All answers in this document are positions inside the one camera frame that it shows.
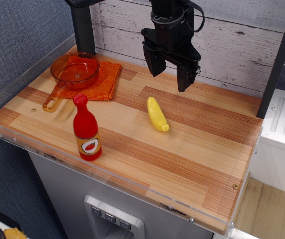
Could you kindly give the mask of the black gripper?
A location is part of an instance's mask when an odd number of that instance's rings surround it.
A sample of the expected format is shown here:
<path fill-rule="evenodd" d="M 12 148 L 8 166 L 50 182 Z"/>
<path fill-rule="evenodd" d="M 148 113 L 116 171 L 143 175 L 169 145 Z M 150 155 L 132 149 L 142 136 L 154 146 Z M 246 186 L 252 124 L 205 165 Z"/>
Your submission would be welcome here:
<path fill-rule="evenodd" d="M 166 68 L 166 61 L 177 66 L 178 91 L 184 92 L 201 72 L 201 55 L 191 40 L 201 27 L 194 28 L 194 11 L 201 7 L 190 0 L 152 0 L 153 29 L 144 28 L 143 52 L 153 77 Z"/>

